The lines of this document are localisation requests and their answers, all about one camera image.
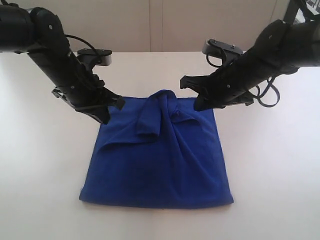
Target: white wall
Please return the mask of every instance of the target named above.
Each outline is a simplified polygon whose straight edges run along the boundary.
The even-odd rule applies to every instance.
[[[134,97],[160,89],[192,97],[181,76],[212,71],[200,52],[115,53],[111,66],[95,68],[109,89]],[[215,110],[234,204],[139,209],[78,200],[99,125],[56,99],[26,55],[0,54],[0,239],[318,240],[319,74],[277,78],[274,108]]]
[[[57,14],[65,32],[115,52],[200,51],[208,38],[247,50],[289,0],[15,0]],[[74,50],[83,48],[71,40]]]

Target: folded cloth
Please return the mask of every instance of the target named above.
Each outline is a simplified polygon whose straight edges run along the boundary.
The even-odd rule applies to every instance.
[[[110,109],[79,199],[161,209],[232,204],[213,111],[194,111],[194,100],[161,90]]]

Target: white table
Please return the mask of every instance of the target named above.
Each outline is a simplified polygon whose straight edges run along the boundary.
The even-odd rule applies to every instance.
[[[95,71],[123,96],[171,89],[195,97],[179,79],[213,71],[199,52],[112,56]],[[306,68],[279,77],[274,108],[215,110],[234,204],[139,209],[78,200],[99,124],[56,99],[26,55],[0,54],[0,239],[320,239],[319,75]]]

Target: blue towel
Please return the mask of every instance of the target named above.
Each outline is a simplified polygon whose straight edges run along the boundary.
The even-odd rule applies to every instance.
[[[232,204],[213,111],[194,111],[194,100],[161,90],[110,109],[79,199],[161,209]]]

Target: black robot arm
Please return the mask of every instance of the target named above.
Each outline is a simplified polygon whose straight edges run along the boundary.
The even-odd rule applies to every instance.
[[[262,31],[254,46],[245,53],[234,45],[214,39],[206,41],[202,52],[208,62],[212,56],[222,59],[222,65],[210,63],[218,67],[212,74],[184,76],[180,80],[181,89],[190,88],[199,94],[194,109],[201,111],[235,104],[248,106],[254,99],[265,107],[273,107],[275,104],[267,105],[261,98],[268,89],[273,89],[279,101],[280,94],[273,85],[277,76],[293,74],[301,67],[320,66],[320,20],[317,15],[310,16],[306,9],[303,12],[308,16],[305,23],[292,25],[276,20]],[[257,85],[265,80],[268,85],[260,93]],[[258,88],[257,95],[249,92],[253,87]]]
[[[58,16],[45,8],[22,9],[14,3],[0,6],[0,51],[27,53],[51,79],[52,93],[77,112],[107,124],[108,106],[121,109],[121,96],[104,87],[93,74],[95,65],[108,65],[110,50],[84,49],[75,56]]]

